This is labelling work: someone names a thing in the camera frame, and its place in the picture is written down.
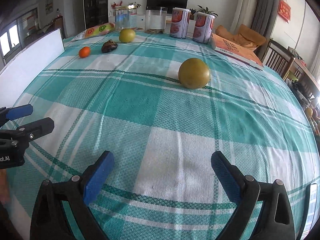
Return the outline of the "left hand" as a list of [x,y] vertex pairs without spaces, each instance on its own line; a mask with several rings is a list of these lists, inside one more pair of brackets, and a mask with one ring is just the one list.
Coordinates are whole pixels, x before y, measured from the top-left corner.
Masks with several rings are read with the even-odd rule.
[[0,170],[0,199],[2,204],[7,204],[10,200],[6,170]]

